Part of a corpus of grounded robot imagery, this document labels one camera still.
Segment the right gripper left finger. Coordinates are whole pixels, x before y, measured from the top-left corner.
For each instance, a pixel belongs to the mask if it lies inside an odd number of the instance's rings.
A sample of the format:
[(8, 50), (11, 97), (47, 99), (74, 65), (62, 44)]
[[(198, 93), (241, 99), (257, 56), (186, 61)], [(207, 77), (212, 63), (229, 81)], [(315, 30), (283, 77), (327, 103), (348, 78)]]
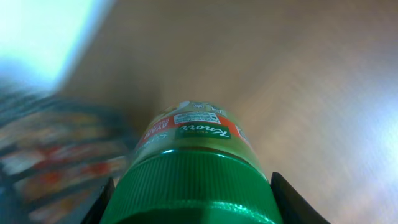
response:
[(108, 206), (108, 203), (113, 196), (115, 190), (114, 179), (109, 178), (107, 183), (101, 187), (101, 194), (95, 200), (94, 204), (88, 210), (81, 224), (99, 224), (101, 218)]

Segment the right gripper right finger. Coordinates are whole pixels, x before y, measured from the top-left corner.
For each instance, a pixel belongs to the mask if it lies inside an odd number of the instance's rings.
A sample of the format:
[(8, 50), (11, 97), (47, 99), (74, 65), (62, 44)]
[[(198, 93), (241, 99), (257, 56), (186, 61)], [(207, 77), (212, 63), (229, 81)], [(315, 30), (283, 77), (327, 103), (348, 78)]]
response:
[(285, 224), (330, 224), (278, 172), (273, 172), (271, 189)]

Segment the grey plastic shopping basket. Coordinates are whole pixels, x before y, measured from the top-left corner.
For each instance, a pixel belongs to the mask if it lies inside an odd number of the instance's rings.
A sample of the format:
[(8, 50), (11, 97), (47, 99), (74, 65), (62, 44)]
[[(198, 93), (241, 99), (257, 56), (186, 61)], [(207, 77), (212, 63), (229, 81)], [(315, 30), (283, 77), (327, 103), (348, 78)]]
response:
[(137, 137), (101, 106), (1, 83), (1, 223), (81, 223)]

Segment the yellow seasoning jar green lid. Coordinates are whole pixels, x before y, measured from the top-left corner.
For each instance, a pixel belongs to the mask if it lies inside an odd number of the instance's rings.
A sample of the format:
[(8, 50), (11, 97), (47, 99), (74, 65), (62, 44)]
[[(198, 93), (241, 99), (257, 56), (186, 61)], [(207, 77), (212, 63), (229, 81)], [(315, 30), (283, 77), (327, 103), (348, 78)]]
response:
[(155, 117), (102, 223), (281, 223), (241, 127), (222, 108), (184, 101)]

